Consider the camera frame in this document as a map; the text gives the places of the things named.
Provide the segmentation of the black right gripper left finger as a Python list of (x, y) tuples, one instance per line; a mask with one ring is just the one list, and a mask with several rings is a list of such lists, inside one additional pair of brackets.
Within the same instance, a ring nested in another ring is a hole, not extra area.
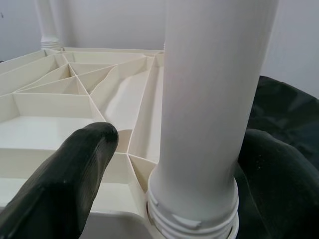
[(118, 141), (108, 122), (74, 131), (1, 211), (1, 238), (79, 238)]

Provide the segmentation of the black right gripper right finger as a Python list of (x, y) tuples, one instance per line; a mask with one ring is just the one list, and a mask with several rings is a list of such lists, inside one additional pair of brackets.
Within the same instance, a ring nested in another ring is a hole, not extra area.
[(317, 239), (319, 172), (294, 147), (248, 129), (235, 173), (239, 239)]

